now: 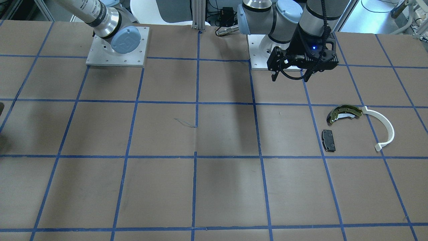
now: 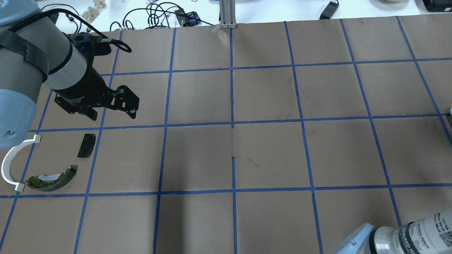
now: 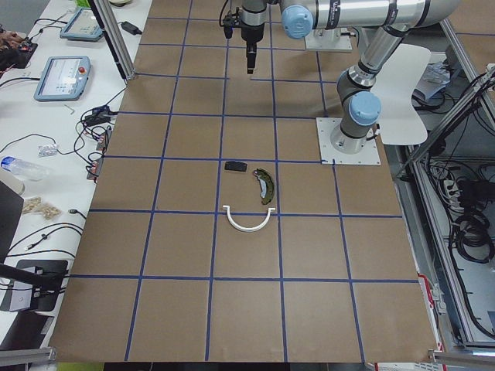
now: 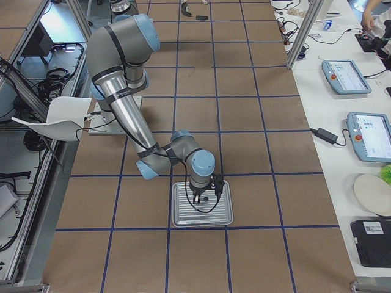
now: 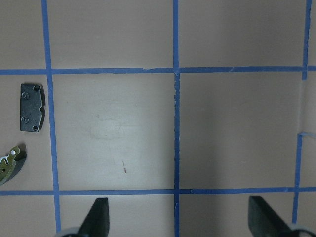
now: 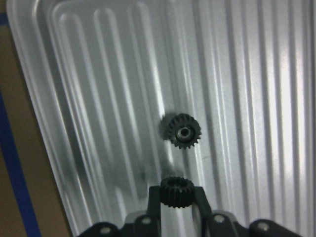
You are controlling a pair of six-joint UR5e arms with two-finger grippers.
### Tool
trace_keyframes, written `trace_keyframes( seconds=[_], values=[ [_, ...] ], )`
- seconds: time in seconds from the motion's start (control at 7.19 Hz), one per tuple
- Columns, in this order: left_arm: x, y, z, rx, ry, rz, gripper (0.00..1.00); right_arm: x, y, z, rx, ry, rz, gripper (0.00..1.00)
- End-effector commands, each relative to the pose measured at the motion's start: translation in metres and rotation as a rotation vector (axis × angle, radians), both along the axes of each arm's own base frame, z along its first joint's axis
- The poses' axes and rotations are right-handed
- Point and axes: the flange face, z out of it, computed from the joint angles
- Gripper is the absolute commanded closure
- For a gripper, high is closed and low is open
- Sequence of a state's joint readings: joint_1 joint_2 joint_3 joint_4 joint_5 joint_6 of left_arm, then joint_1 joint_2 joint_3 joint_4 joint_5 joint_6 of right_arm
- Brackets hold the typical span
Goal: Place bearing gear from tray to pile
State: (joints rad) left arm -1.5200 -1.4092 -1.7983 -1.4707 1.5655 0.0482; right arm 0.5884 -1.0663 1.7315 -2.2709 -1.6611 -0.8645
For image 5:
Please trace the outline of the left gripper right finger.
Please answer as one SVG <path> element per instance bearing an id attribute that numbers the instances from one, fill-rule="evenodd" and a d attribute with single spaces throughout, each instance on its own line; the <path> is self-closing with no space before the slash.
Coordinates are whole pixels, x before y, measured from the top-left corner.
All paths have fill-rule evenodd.
<path id="1" fill-rule="evenodd" d="M 292 232 L 261 196 L 248 199 L 248 227 L 253 237 L 287 237 Z"/>

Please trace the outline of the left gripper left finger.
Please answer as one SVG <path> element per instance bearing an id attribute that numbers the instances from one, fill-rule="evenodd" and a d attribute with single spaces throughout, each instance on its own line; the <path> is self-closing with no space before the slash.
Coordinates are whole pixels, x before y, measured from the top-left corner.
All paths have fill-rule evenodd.
<path id="1" fill-rule="evenodd" d="M 79 237 L 107 237 L 110 230 L 109 203 L 107 198 L 97 198 L 80 226 Z"/>

